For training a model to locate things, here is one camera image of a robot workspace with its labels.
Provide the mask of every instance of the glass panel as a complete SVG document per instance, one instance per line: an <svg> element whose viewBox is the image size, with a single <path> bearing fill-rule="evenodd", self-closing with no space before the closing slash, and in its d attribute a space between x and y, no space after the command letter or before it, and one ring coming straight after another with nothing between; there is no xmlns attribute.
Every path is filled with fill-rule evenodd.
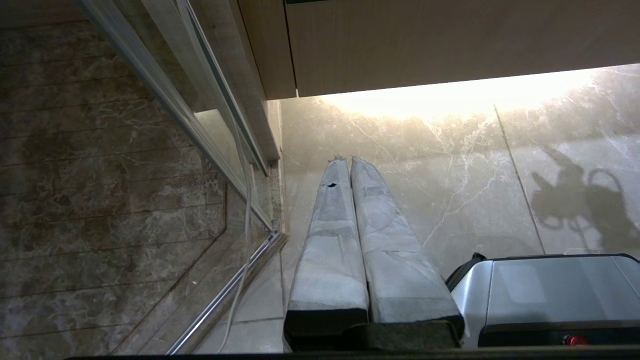
<svg viewBox="0 0 640 360"><path fill-rule="evenodd" d="M234 140L236 123L216 81L216 69L207 62L207 49L193 45L196 41L193 31L187 28L193 28L191 21L183 21L171 0L115 0L115 4L191 108L206 132L207 141L219 150L236 178L244 181ZM257 166L246 138L238 135L243 142L245 158L250 159L247 171L251 177L252 205L270 221L273 211L269 179Z"/></svg>

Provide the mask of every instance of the gray machine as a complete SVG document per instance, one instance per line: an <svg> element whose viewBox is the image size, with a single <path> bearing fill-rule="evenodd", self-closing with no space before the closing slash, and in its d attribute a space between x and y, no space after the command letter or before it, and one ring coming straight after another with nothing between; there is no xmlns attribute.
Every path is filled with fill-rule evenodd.
<svg viewBox="0 0 640 360"><path fill-rule="evenodd" d="M640 337L640 263L627 255L484 260L449 285L465 319L463 348Z"/></svg>
<svg viewBox="0 0 640 360"><path fill-rule="evenodd" d="M640 264L627 255L486 259L445 281L384 178L330 161L292 282L288 350L640 344Z"/></svg>

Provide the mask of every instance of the gray protective wrap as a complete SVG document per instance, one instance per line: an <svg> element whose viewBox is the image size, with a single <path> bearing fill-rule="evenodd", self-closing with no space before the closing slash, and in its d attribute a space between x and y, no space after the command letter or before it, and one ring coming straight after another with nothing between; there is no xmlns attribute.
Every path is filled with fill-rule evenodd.
<svg viewBox="0 0 640 360"><path fill-rule="evenodd" d="M351 185L373 322L459 315L447 286L423 253L378 169L353 158Z"/></svg>
<svg viewBox="0 0 640 360"><path fill-rule="evenodd" d="M336 157L329 162L318 188L289 310L368 307L349 169L344 158Z"/></svg>

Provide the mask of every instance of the grout line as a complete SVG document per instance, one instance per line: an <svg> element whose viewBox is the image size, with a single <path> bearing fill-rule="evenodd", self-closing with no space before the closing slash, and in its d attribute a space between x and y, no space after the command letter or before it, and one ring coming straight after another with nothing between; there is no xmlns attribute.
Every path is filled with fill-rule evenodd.
<svg viewBox="0 0 640 360"><path fill-rule="evenodd" d="M284 317L282 316L278 316L278 317L274 317L274 318L264 318L264 319L256 319L256 320L241 320L241 321L233 321L231 323L231 326L233 325L239 325L239 324L246 324L246 323L253 323L253 322L266 322L266 321L275 321L275 320L283 320ZM227 321L219 321L218 323L216 323L216 325L214 327L219 327L221 325L225 325L227 323Z"/></svg>
<svg viewBox="0 0 640 360"><path fill-rule="evenodd" d="M136 184L136 183L140 183L142 181L155 181L155 180L167 180L167 179L173 179L176 177L203 177L206 174L202 174L199 172L195 172L194 174L182 174L182 175L174 175L174 176L161 176L161 177L149 177L146 179L117 179L111 183L96 183L93 185L79 185L79 186L69 186L69 187L56 187L56 188L51 188L51 189L46 189L46 190L30 190L30 191L26 191L26 192L19 192L19 193L6 193L6 194L0 194L0 199L2 199L3 197L9 197L9 196L20 196L20 195L41 195L42 193L45 192L51 192L51 195L57 194L62 190L74 190L74 189L87 189L87 188L100 188L100 187L107 187L107 186L111 186L111 185L115 185L115 184L122 184L122 183L126 183L126 184Z"/></svg>
<svg viewBox="0 0 640 360"><path fill-rule="evenodd" d="M55 131L53 133L29 134L29 135L20 135L20 136L8 136L6 138L0 138L0 141L2 141L2 140L12 140L12 139L44 137L44 136L61 135L61 134L74 134L74 133L82 133L83 131L117 129L119 127L127 127L127 126L145 126L145 125L160 124L160 123L163 123L163 122L171 122L171 121L174 121L174 120L173 119L167 119L167 120L157 120L157 121L150 121L150 122L140 122L138 124L120 124L120 125L103 126L103 127L92 127L90 129L82 129L82 130Z"/></svg>
<svg viewBox="0 0 640 360"><path fill-rule="evenodd" d="M146 97L137 97L135 99L120 99L120 100L109 100L109 101L101 101L101 102L92 102L91 104L76 104L76 105L67 105L67 106L55 106L55 107L52 107L52 108L6 111L6 112L0 112L0 116L5 115L5 114L29 113L29 112L33 112L33 111L47 111L47 110L66 109L66 108L87 108L89 106L101 105L101 104L109 104L109 103L112 103L112 102L137 101L137 100L147 100L147 99L155 100L155 98L152 97L152 96L146 96Z"/></svg>
<svg viewBox="0 0 640 360"><path fill-rule="evenodd" d="M89 81L105 81L112 79L122 79L122 78L135 78L135 74L129 75L121 75L121 76L111 76L110 78L94 78L94 79L84 79L84 80L76 80L76 81L66 81L66 82L57 82L57 83L42 83L37 85L26 85L26 86L13 86L13 87L2 87L1 90L17 90L17 89L28 89L28 88L43 88L48 86L59 86L59 85L69 85L69 84L79 84L79 83L87 83Z"/></svg>
<svg viewBox="0 0 640 360"><path fill-rule="evenodd" d="M205 203L205 204L197 204L197 205L180 206L178 208L132 211L132 212L128 212L128 213L118 213L118 214L108 214L108 215L95 215L95 216L92 216L92 217L66 218L66 219L62 219L62 220L28 222L28 223L25 223L25 224L0 225L0 226L2 226L3 229L11 229L11 228L14 228L14 227L21 228L21 227L25 227L27 225L34 225L34 224L51 224L51 223L56 223L56 222L71 222L71 221L79 221L79 220L95 219L95 218L117 217L117 216L122 216L122 215L135 215L135 214L142 214L142 213L154 213L156 211L171 211L171 210L188 209L188 208L199 208L200 206L222 205L222 204L223 204L222 202L210 203L210 204L206 204Z"/></svg>
<svg viewBox="0 0 640 360"><path fill-rule="evenodd" d="M87 254L89 252L107 252L107 251L112 251L112 250L122 250L122 249L136 249L136 248L143 248L143 247L157 247L159 245L165 245L165 244L179 244L179 243L188 243L188 242L192 242L192 241L210 241L209 239L209 235L207 235L206 238L193 238L190 240L181 240L181 241L167 241L167 242L163 242L163 243L141 243L141 244L135 244L135 245L129 245L129 246L121 246L121 247L105 247L105 248L101 248L101 249L91 249L91 250L82 250L82 251L73 251L73 252L58 252L58 253L52 253L52 254L46 254L46 255L36 255L36 256L31 256L30 258L13 258L13 259L0 259L0 264L1 263L10 263L12 261L24 261L24 260L31 260L31 259L42 259L42 258L53 258L53 257L58 257L58 256L71 256L71 255L78 255L78 254Z"/></svg>
<svg viewBox="0 0 640 360"><path fill-rule="evenodd" d="M174 281L175 282L176 279L178 279L178 277L175 277L175 278L172 278L172 279L159 279L159 280L138 281L138 282L123 282L121 284L108 284L108 285L100 285L100 286L89 286L87 288L51 290L51 291L43 291L43 292L40 292L40 293L29 293L29 294L21 294L21 295L0 297L0 300L16 299L16 298L20 298L20 297L27 297L27 296L34 296L34 295L46 295L46 294L64 293L64 292L70 292L70 291L96 290L96 289L112 288L114 286L153 284L155 282L165 282L165 281Z"/></svg>
<svg viewBox="0 0 640 360"><path fill-rule="evenodd" d="M284 271L282 269L282 248L278 250L278 257L280 260L280 293L282 294L282 314L286 315L287 309L285 305L287 304L287 301L286 301L287 299L284 292Z"/></svg>
<svg viewBox="0 0 640 360"><path fill-rule="evenodd" d="M18 164L5 164L5 165L0 165L0 168L3 167L14 167L14 166L21 166L21 165L34 165L34 164L42 164L42 163L52 163L55 161L69 161L69 160L82 160L82 159L92 159L92 158L101 158L101 157L106 157L106 156L116 156L116 155L127 155L127 154L137 154L140 152L150 152L150 151L162 151L162 150L171 150L171 149L180 149L183 147L192 147L195 145L185 145L185 146L174 146L174 147L163 147L161 149L147 149L147 150L140 150L140 151L129 151L129 152L112 152L111 154L100 154L100 155L91 155L91 156L81 156L79 158L62 158L62 159L52 159L52 160L45 160L45 161L35 161L32 163L18 163Z"/></svg>
<svg viewBox="0 0 640 360"><path fill-rule="evenodd" d="M2 29L2 30L0 30L0 33L18 33L18 32L28 33L28 32L33 31L33 29L35 29L35 28L53 28L53 27L58 27L58 26L64 26L64 25L67 25L67 24L76 24L78 22L86 22L87 24L91 25L91 22L89 21L89 19L79 19L79 20L69 20L69 21L62 21L62 22L53 22L51 24L35 24L35 25L27 25L27 26L15 26L15 27L12 27L12 28Z"/></svg>
<svg viewBox="0 0 640 360"><path fill-rule="evenodd" d="M112 53L104 53L102 55L94 55L94 56L83 56L81 58L69 58L69 59L59 59L59 60L46 60L46 61L38 61L34 63L11 63L11 64L1 64L0 69L6 69L8 67L17 67L17 66L30 66L30 65L40 65L40 64L50 64L50 63L61 63L64 61L75 61L75 60L83 60L83 59L91 59L91 58L102 58L107 56L117 56L117 53L110 49Z"/></svg>
<svg viewBox="0 0 640 360"><path fill-rule="evenodd" d="M99 325L99 326L91 326L91 327L79 327L76 329L67 329L67 330L61 330L61 331L45 331L45 332L37 332L35 334L23 334L23 335L12 335L12 336L0 336L0 340L4 340L4 339L15 339L15 338L28 338L30 336L42 336L42 335L50 335L50 334L59 334L62 332L71 332L71 331L82 331L82 330L95 330L95 329L102 329L105 327L116 327L116 326L126 326L126 325L130 325L132 323L115 323L115 324L111 324L111 325Z"/></svg>
<svg viewBox="0 0 640 360"><path fill-rule="evenodd" d="M116 52L114 51L112 54L103 54L103 55L93 55L93 56L85 56L82 58L71 58L71 59L63 59L63 60L49 60L49 61L42 61L39 63L20 63L20 64L12 64L12 65L0 65L0 69L6 69L9 67L20 67L20 66L34 66L34 65L39 65L39 64L44 64L44 63L66 63L66 62L70 62L70 61L81 61L81 60L86 60L86 59L96 59L96 58L119 58L122 59L121 57L119 57Z"/></svg>
<svg viewBox="0 0 640 360"><path fill-rule="evenodd" d="M500 114L498 113L498 108L493 105L493 110L495 111L495 116L498 118L498 124L500 125L500 130L502 131L502 138L504 139L504 144L507 146L507 150L509 151L509 158L511 159L511 165L513 165L513 170L516 173L516 177L518 178L518 183L520 184L520 190L522 191L522 196L524 197L524 201L527 204L527 210L529 210L529 217L531 218L531 222L533 223L533 228L536 230L536 235L538 236L538 241L540 242L540 248L542 249L543 254L547 254L545 251L545 246L542 244L542 237L540 236L540 232L538 231L538 225L536 224L536 218L533 216L533 211L531 210L531 205L529 204L529 199L527 198L527 192L524 190L524 185L522 184L522 178L520 177L520 173L518 171L518 167L516 166L516 161L513 157L513 153L511 152L511 146L509 146L509 142L507 141L507 134L504 131L504 126L502 125L502 119L500 118Z"/></svg>

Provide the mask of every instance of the metal rail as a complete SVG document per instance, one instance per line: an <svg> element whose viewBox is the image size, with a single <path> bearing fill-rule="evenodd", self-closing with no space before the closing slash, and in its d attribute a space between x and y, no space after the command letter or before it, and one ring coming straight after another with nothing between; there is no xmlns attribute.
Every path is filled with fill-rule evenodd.
<svg viewBox="0 0 640 360"><path fill-rule="evenodd" d="M272 233L269 235L267 240L260 245L260 247L251 255L251 260L249 261L249 270L253 268L258 262L258 260L264 255L264 253L271 248L271 246L278 241L281 237L281 233ZM214 297L210 303L200 312L198 317L189 325L189 327L180 335L178 340L173 343L173 345L167 350L165 355L175 355L180 351L180 349L189 341L192 335L200 328L200 326L208 319L208 317L213 313L225 300L227 295L231 293L231 291L238 285L240 282L240 278L242 277L242 272L244 270L244 265L236 272L236 274L229 280L229 282L225 285L224 288Z"/></svg>

